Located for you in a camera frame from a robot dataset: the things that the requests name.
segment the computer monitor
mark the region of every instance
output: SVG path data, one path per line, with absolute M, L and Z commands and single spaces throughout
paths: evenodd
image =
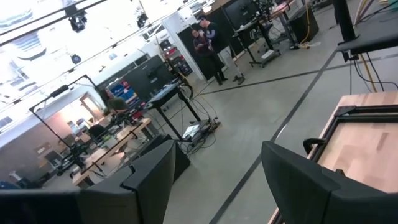
M 223 9 L 235 30 L 253 20 L 257 12 L 257 7 L 251 0 L 230 1 Z
M 147 102 L 156 95 L 162 87 L 174 79 L 174 76 L 156 55 L 123 76 L 134 92 Z

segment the window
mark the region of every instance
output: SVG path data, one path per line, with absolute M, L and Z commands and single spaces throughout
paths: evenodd
M 7 126 L 10 123 L 12 123 L 12 119 L 8 116 L 3 119 L 0 119 L 0 129 L 2 129 L 3 127 Z

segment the man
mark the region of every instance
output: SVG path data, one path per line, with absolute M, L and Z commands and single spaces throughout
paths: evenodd
M 123 98 L 114 97 L 113 94 L 107 89 L 106 90 L 106 104 L 113 114 L 124 113 L 129 110 L 129 105 L 124 101 Z
M 216 69 L 215 78 L 218 84 L 222 85 L 223 81 L 228 80 L 225 78 L 222 71 L 224 64 L 221 62 L 220 58 L 218 58 L 217 54 L 214 53 L 214 50 L 211 48 L 209 41 L 202 30 L 199 30 L 199 32 L 197 30 L 192 30 L 192 36 L 194 37 L 193 46 L 198 55 L 208 58 L 213 64 L 213 67 Z
M 231 55 L 231 49 L 229 47 L 228 41 L 225 37 L 223 37 L 217 24 L 208 21 L 206 17 L 201 17 L 199 25 L 206 29 L 206 38 L 210 40 L 210 45 L 214 49 L 214 52 L 216 52 L 224 61 L 226 66 L 232 69 L 235 73 L 233 81 L 238 81 L 238 85 L 242 84 L 244 81 L 243 74 L 236 66 Z

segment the gray floor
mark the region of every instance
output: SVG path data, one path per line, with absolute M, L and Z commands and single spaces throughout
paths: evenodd
M 359 0 L 349 0 L 349 7 L 353 12 L 358 4 Z M 195 80 L 193 75 L 190 76 L 197 92 L 206 93 L 202 97 L 214 107 L 223 125 L 214 136 L 208 138 L 205 146 L 216 140 L 215 143 L 191 156 L 192 165 L 174 184 L 165 224 L 209 223 L 258 157 L 261 143 L 270 140 L 284 123 L 314 81 L 317 70 L 322 68 L 334 52 L 337 43 L 341 42 L 339 27 L 330 29 L 335 23 L 333 10 L 318 14 L 316 18 L 320 31 L 311 43 L 320 42 L 320 45 L 308 50 L 286 51 L 265 68 L 251 68 L 247 63 L 248 55 L 243 55 L 238 60 L 240 69 L 246 75 L 246 81 L 241 88 L 229 89 L 236 86 L 231 80 L 218 86 L 216 82 L 205 83 Z M 398 57 L 380 58 L 396 53 L 397 48 L 371 53 L 371 58 L 378 58 L 374 65 L 384 81 L 398 82 L 398 76 L 395 74 Z M 328 67 L 344 64 L 341 54 L 336 54 Z M 323 72 L 278 135 L 276 143 L 304 156 L 302 141 L 305 138 L 317 137 L 340 97 L 349 94 L 349 71 L 349 67 L 342 67 Z M 307 72 L 310 73 L 274 82 L 263 82 Z M 233 77 L 228 71 L 226 74 L 229 78 Z M 384 87 L 387 91 L 396 91 L 393 85 L 386 84 Z M 369 91 L 364 82 L 353 69 L 353 93 L 367 92 Z M 199 103 L 202 104 L 211 116 L 216 116 L 202 97 L 196 96 L 197 101 L 194 103 L 199 109 Z M 170 109 L 166 115 L 182 132 L 189 125 L 189 121 L 193 120 L 193 116 L 178 99 L 171 100 L 168 105 Z M 198 113 L 203 119 L 206 118 L 205 114 Z M 151 111 L 150 114 L 157 120 L 156 126 L 160 125 L 166 133 L 172 133 L 157 113 Z M 262 166 L 259 165 L 218 223 L 267 223 L 274 210 L 275 202 L 267 186 Z

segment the stage light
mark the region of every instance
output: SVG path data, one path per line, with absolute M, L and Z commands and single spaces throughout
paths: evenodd
M 145 13 L 142 13 L 141 15 L 139 15 L 137 18 L 138 28 L 143 28 L 145 26 L 145 23 L 147 22 L 147 20 L 148 20 L 148 17 Z
M 73 31 L 75 31 L 76 33 L 83 31 L 84 29 L 86 29 L 87 23 L 86 12 L 81 11 L 78 14 L 69 17 L 69 21 Z
M 81 57 L 77 54 L 72 54 L 70 56 L 70 59 L 72 60 L 72 63 L 74 63 L 75 65 L 77 65 L 81 62 Z

